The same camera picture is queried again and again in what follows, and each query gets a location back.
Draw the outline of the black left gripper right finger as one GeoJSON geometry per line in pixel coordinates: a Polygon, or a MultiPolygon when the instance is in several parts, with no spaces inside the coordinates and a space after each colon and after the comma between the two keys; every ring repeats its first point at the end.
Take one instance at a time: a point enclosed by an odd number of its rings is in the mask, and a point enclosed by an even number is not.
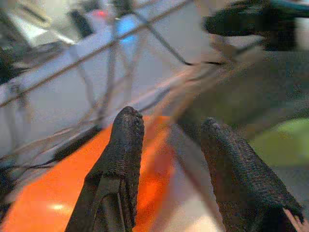
{"type": "Polygon", "coordinates": [[[249,143],[212,117],[201,124],[200,146],[228,232],[295,232],[302,207],[249,143]]]}

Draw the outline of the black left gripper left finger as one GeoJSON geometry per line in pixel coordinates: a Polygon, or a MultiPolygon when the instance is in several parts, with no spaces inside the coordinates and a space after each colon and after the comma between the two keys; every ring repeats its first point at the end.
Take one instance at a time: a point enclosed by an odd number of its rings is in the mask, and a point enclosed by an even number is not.
{"type": "Polygon", "coordinates": [[[131,106],[116,116],[110,140],[84,178],[67,232],[131,232],[136,225],[142,115],[131,106]]]}

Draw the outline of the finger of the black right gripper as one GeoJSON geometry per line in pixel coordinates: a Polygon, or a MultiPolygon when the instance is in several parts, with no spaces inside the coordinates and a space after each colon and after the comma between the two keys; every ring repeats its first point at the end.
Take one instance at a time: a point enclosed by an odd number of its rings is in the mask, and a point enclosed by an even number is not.
{"type": "Polygon", "coordinates": [[[204,17],[204,30],[220,36],[259,35],[267,29],[267,8],[223,9],[204,17]]]}

